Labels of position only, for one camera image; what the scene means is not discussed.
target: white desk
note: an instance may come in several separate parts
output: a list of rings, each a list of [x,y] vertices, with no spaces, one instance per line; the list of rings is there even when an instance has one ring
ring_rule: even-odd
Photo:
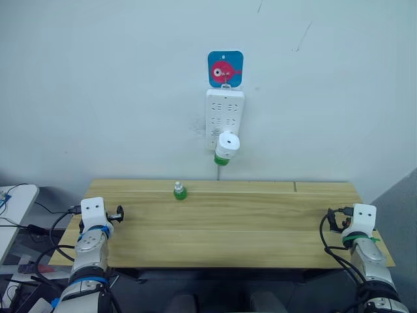
[[[7,192],[13,186],[0,187],[1,191]],[[0,217],[7,217],[13,222],[20,224],[26,216],[38,196],[39,188],[35,185],[22,185],[13,188],[8,194],[11,198],[7,201],[6,211]],[[11,225],[6,220],[0,219],[0,225]],[[19,232],[17,227],[0,227],[0,265],[3,264],[10,247]]]

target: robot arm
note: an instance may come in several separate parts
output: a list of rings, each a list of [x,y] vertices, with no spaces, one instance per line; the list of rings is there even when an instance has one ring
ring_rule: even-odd
[[[75,247],[76,258],[72,266],[69,286],[61,294],[56,313],[112,312],[111,302],[120,312],[108,287],[110,276],[107,241],[113,234],[111,220],[123,220],[119,206],[117,215],[107,216],[103,198],[81,201],[81,233]]]
[[[343,223],[341,236],[343,245],[351,252],[351,263],[365,279],[358,287],[358,296],[364,300],[364,312],[409,313],[399,300],[390,271],[386,267],[386,256],[378,249],[376,239],[372,237],[377,208],[357,203],[353,208],[346,207],[338,211],[349,216]]]

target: small green bottle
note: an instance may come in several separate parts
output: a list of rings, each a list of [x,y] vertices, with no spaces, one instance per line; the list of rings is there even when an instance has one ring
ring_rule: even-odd
[[[187,198],[187,189],[179,181],[177,181],[174,186],[174,197],[177,200],[184,200]]]

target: sticker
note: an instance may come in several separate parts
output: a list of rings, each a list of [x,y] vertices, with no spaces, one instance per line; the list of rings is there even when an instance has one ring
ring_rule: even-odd
[[[242,83],[243,54],[240,51],[211,51],[207,57],[208,80],[212,87]]]

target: electrical outlet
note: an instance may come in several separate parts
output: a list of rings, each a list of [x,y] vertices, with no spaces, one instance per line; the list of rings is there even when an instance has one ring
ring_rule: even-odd
[[[206,146],[216,148],[218,136],[226,130],[239,133],[245,95],[231,89],[209,89],[206,93]]]

